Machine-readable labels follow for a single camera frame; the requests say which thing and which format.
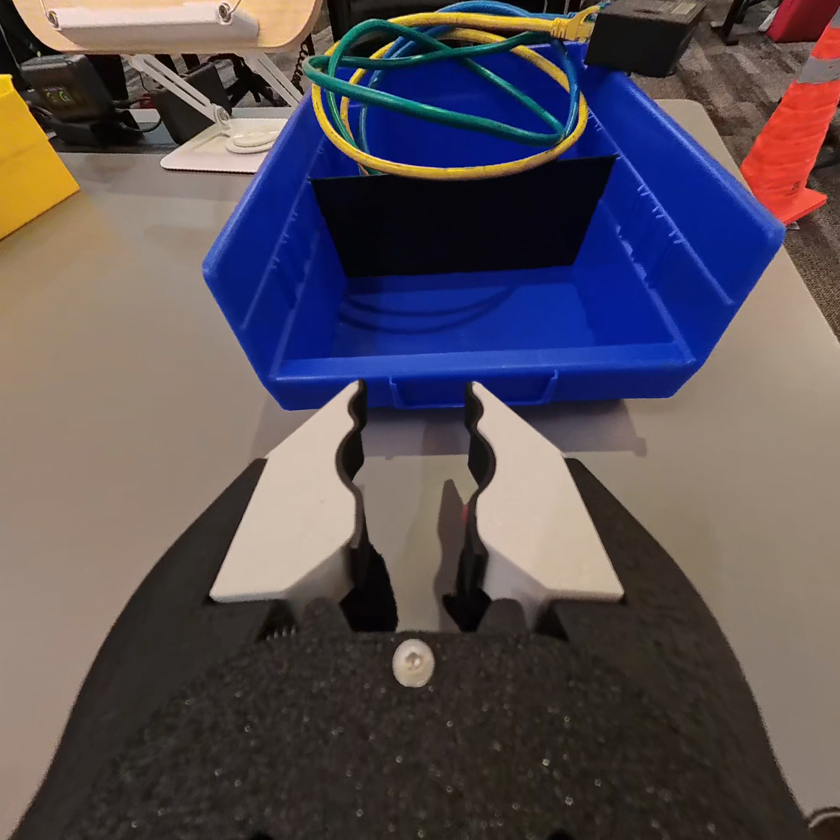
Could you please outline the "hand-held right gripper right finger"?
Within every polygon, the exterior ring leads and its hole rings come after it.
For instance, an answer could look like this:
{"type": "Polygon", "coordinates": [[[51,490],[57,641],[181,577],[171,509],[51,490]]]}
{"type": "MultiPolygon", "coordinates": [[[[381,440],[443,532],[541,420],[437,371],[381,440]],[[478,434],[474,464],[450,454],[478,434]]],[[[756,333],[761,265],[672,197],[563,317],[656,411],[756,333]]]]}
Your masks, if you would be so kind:
{"type": "Polygon", "coordinates": [[[512,601],[533,629],[553,602],[616,604],[625,591],[560,449],[489,388],[465,389],[467,466],[476,490],[444,608],[475,632],[493,602],[512,601]]]}

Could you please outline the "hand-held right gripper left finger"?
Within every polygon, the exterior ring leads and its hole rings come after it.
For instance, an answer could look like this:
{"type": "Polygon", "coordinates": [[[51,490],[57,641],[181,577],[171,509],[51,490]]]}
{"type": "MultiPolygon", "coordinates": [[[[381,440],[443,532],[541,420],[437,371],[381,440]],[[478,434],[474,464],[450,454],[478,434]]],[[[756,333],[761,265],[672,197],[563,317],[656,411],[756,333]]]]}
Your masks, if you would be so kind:
{"type": "Polygon", "coordinates": [[[261,459],[261,472],[209,591],[216,603],[319,599],[352,629],[396,630],[396,598],[371,542],[361,489],[368,390],[346,385],[261,459]]]}

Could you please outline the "blue storage bin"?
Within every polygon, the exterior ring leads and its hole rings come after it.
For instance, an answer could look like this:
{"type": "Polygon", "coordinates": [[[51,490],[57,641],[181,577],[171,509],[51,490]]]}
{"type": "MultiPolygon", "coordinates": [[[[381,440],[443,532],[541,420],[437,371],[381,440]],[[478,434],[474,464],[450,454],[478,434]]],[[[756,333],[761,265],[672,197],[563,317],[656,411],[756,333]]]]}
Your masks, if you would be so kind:
{"type": "Polygon", "coordinates": [[[621,72],[568,47],[589,109],[560,160],[617,157],[571,266],[348,278],[311,179],[362,175],[312,98],[203,262],[248,362],[287,410],[363,380],[371,406],[662,398],[706,362],[784,242],[784,226],[621,72]]]}

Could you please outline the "yellow storage bin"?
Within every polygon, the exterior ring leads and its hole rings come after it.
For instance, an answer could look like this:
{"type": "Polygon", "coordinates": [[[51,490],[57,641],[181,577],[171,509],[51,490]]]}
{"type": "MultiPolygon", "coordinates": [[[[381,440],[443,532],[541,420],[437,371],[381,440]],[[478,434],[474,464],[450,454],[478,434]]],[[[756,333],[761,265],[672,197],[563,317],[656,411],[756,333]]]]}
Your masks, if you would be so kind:
{"type": "Polygon", "coordinates": [[[14,87],[1,76],[1,238],[80,188],[14,87]]]}

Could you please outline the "black ethernet switch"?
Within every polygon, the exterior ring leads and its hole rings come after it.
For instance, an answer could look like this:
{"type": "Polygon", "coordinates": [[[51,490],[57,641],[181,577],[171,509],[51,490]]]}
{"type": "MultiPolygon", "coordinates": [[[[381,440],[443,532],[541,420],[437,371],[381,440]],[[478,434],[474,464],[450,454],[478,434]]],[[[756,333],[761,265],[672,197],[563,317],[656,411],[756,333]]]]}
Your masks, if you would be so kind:
{"type": "Polygon", "coordinates": [[[642,77],[669,77],[705,10],[700,1],[612,2],[595,16],[584,63],[642,77]]]}

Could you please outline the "black bin divider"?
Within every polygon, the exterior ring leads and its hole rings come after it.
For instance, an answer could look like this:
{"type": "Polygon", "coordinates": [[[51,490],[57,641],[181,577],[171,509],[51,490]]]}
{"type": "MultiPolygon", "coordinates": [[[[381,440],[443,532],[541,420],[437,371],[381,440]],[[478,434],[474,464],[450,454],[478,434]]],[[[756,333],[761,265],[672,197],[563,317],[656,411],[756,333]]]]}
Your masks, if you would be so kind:
{"type": "Polygon", "coordinates": [[[348,278],[543,270],[576,261],[616,160],[557,160],[476,181],[310,183],[348,278]]]}

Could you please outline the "wooden stand with white base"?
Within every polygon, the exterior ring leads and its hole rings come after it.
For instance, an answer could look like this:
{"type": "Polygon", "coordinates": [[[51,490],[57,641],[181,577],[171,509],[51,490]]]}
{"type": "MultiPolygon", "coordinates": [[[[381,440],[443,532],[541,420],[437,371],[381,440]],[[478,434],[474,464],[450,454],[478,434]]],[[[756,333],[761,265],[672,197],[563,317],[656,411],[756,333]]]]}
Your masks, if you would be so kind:
{"type": "Polygon", "coordinates": [[[310,36],[321,1],[14,1],[28,29],[60,53],[110,54],[175,94],[210,124],[161,160],[169,172],[253,175],[303,94],[272,56],[310,36]],[[228,115],[157,55],[233,54],[290,104],[267,115],[228,115]]]}

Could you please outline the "orange traffic cone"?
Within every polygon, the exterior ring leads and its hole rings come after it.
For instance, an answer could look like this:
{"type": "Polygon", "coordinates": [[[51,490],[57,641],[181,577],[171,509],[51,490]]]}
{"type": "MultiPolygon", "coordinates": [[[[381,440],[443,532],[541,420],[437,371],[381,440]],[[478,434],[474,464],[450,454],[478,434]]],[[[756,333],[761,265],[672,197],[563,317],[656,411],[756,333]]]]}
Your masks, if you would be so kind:
{"type": "Polygon", "coordinates": [[[756,199],[790,226],[826,204],[808,187],[839,99],[839,12],[826,24],[741,165],[756,199]]]}

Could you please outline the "black power station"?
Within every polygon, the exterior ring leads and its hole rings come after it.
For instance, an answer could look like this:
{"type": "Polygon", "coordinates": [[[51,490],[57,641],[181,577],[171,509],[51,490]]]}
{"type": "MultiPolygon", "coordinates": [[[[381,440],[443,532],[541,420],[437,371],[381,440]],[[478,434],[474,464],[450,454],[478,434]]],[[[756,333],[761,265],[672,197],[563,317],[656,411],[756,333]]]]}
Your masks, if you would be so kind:
{"type": "Polygon", "coordinates": [[[119,108],[87,56],[59,54],[27,60],[21,75],[48,113],[45,128],[67,145],[105,149],[139,142],[142,131],[119,108]]]}

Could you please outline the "red bag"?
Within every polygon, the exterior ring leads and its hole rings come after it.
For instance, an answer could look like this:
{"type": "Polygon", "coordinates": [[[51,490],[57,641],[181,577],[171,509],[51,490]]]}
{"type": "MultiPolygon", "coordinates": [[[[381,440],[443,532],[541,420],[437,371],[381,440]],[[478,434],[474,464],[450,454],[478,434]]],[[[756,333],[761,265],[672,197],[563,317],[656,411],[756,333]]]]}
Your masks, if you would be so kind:
{"type": "Polygon", "coordinates": [[[838,7],[839,1],[782,1],[765,34],[778,44],[813,43],[838,7]]]}

